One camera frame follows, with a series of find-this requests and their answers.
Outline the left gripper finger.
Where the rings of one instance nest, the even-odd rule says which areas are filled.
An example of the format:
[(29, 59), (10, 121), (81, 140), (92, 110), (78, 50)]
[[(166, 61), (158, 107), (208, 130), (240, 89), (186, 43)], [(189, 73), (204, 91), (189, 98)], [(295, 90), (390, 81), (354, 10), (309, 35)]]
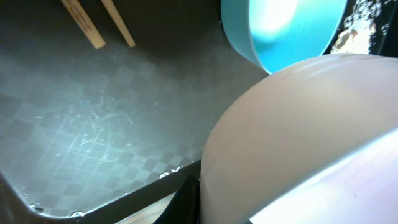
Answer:
[(154, 224), (198, 224), (200, 181), (190, 175)]

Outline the pink white bowl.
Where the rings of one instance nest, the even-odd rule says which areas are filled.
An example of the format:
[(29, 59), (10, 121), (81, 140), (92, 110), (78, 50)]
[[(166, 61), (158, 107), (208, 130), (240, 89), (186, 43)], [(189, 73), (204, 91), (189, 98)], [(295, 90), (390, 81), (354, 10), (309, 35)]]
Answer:
[(201, 223), (396, 223), (397, 59), (331, 54), (243, 93), (201, 161)]

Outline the light blue bowl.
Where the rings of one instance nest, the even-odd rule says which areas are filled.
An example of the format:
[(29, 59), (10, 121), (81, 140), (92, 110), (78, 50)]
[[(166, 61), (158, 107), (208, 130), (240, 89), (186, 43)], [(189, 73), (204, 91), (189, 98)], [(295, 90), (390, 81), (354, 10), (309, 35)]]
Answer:
[(346, 0), (221, 0), (221, 24), (231, 46), (268, 74), (323, 55)]

